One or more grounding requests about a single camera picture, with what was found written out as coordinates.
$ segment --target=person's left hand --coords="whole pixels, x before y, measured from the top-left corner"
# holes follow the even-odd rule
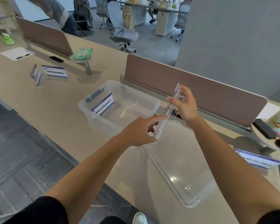
[[[166,118],[167,116],[158,115],[154,115],[147,119],[139,117],[124,128],[118,136],[121,136],[123,140],[126,140],[129,146],[142,146],[148,143],[156,142],[157,139],[155,137],[151,137],[148,134],[148,131],[154,133],[152,126],[157,125],[159,121]]]

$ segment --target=green item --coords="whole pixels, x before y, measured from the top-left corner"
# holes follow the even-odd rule
[[[87,60],[91,57],[93,49],[80,49],[72,56],[74,60]]]
[[[9,34],[6,34],[6,33],[2,33],[2,41],[7,45],[7,46],[10,46],[10,45],[14,45],[15,44],[15,41],[13,40],[13,38],[9,35]]]

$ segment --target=clear plastic storage box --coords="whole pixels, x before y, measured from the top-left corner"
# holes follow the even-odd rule
[[[154,115],[159,106],[157,98],[115,81],[105,82],[78,103],[89,123],[99,120],[100,128],[110,136],[120,133],[138,117]]]
[[[168,121],[160,139],[144,146],[185,207],[196,206],[216,186],[198,143],[178,121]]]

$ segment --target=gray carpet floor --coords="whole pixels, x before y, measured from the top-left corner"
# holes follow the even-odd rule
[[[106,25],[102,26],[100,30],[103,19],[97,16],[96,9],[91,9],[91,14],[93,16],[93,26],[96,32],[93,36],[84,37],[84,39],[120,49],[118,46],[119,43],[110,40],[110,31]],[[175,29],[165,37],[158,36],[155,34],[156,22],[150,24],[150,19],[150,16],[147,14],[146,23],[135,27],[135,31],[138,32],[139,37],[136,41],[131,43],[130,48],[136,48],[137,52],[135,54],[138,56],[174,66],[181,42],[181,39],[177,42],[175,42],[175,39],[180,34],[181,30]],[[60,30],[60,25],[53,19],[39,21],[38,23]]]
[[[15,111],[0,105],[0,216],[22,210],[74,168],[77,162],[57,151],[66,154]],[[94,205],[100,206],[90,207],[80,224],[98,224],[110,215],[131,224],[138,212],[106,184]]]

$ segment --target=brown fabric partition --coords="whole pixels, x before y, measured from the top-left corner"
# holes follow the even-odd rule
[[[133,54],[127,57],[125,78],[168,96],[180,83],[192,90],[199,108],[244,127],[268,102],[263,96]]]
[[[62,31],[17,16],[15,18],[25,38],[57,50],[67,56],[73,54],[67,38]]]

